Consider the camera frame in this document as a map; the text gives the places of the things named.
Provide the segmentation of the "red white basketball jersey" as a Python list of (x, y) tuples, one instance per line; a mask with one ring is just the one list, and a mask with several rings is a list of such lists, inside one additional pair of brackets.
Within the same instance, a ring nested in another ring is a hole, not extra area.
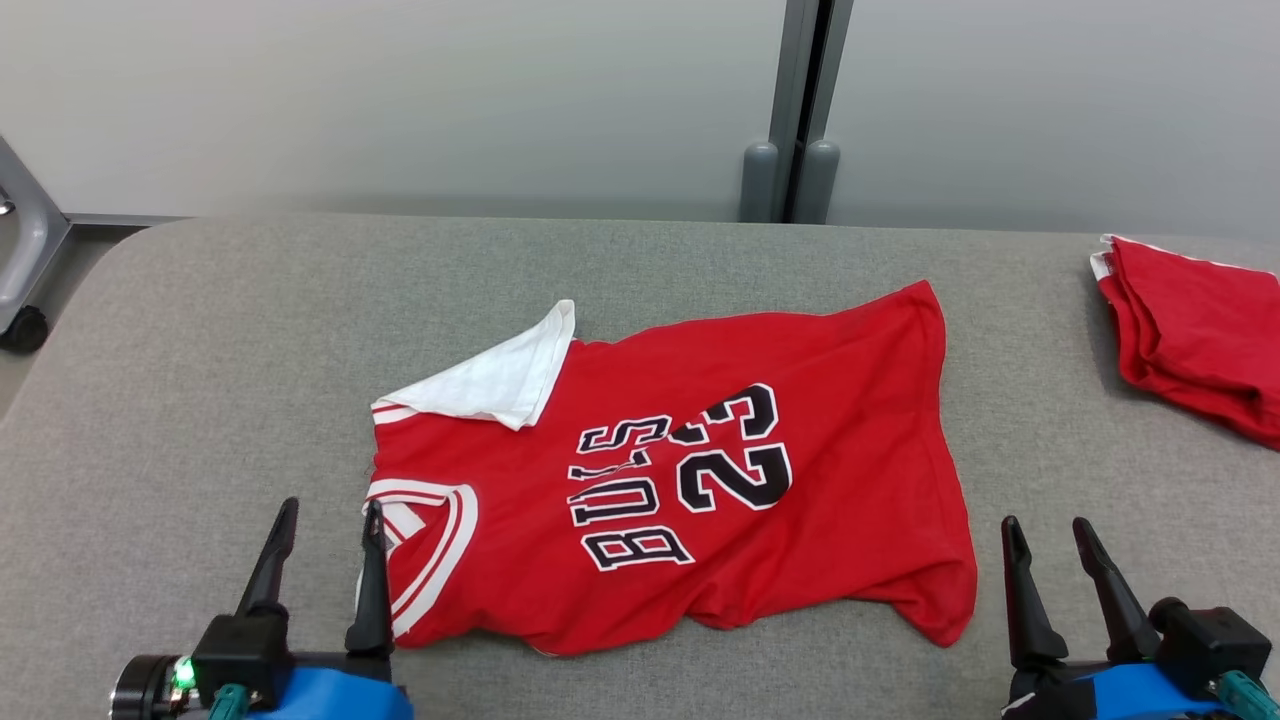
[(977, 602), (919, 281), (832, 314), (576, 336), (575, 305), (371, 404), (399, 644), (552, 657), (836, 600), (947, 647)]

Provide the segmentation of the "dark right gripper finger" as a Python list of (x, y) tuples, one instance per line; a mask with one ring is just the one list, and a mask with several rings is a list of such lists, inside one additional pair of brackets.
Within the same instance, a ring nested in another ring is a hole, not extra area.
[(1001, 521), (1010, 662), (1015, 669), (1060, 665), (1066, 641), (1052, 628), (1030, 573), (1032, 552), (1016, 516)]
[(1140, 664), (1152, 659), (1161, 637), (1093, 525), (1087, 518), (1074, 518), (1071, 530), (1082, 568), (1094, 584), (1103, 615), (1108, 634), (1107, 660), (1111, 664)]

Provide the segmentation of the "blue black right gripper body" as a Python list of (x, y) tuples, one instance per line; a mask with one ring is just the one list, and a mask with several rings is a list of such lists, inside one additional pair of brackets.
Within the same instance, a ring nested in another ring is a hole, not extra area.
[(1231, 670), (1211, 660), (1187, 693), (1160, 664), (1062, 662), (1014, 673), (1002, 720), (1206, 720), (1222, 708), (1210, 684)]

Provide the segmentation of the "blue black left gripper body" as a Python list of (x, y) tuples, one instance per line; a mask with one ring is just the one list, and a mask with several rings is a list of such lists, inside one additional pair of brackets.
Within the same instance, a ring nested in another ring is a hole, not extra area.
[(388, 656), (302, 652), (280, 703), (246, 720), (413, 720), (413, 706)]

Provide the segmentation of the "grey wheeled frame leg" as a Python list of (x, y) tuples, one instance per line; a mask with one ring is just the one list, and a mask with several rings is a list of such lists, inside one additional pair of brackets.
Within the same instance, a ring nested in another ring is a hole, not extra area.
[(15, 243), (0, 263), (0, 351), (31, 355), (50, 334), (50, 323), (27, 304), (36, 284), (61, 247), (70, 222), (49, 192), (0, 136), (0, 209), (15, 214)]

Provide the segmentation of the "grey partition post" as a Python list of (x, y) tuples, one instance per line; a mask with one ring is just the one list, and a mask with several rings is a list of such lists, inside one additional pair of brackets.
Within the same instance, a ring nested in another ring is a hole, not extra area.
[(826, 223), (841, 159), (827, 138), (855, 0), (786, 0), (771, 128), (742, 156), (739, 220)]

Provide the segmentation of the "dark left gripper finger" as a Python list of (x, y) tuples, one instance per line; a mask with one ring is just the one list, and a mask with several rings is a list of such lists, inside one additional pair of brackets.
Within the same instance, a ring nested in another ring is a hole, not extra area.
[(387, 578), (385, 518), (381, 503), (366, 507), (361, 534), (364, 553), (356, 594), (355, 620), (346, 632), (349, 657), (390, 657), (394, 651), (392, 600)]
[(294, 547), (298, 515), (298, 498), (285, 498), (276, 512), (259, 559), (250, 574), (236, 610), (237, 616), (287, 616), (287, 610), (279, 600), (279, 593), (285, 561)]

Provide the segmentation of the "red white shorts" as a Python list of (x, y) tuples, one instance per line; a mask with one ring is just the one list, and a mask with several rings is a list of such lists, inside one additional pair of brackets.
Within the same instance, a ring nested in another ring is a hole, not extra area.
[(1280, 278), (1119, 234), (1091, 269), (1130, 386), (1280, 452)]

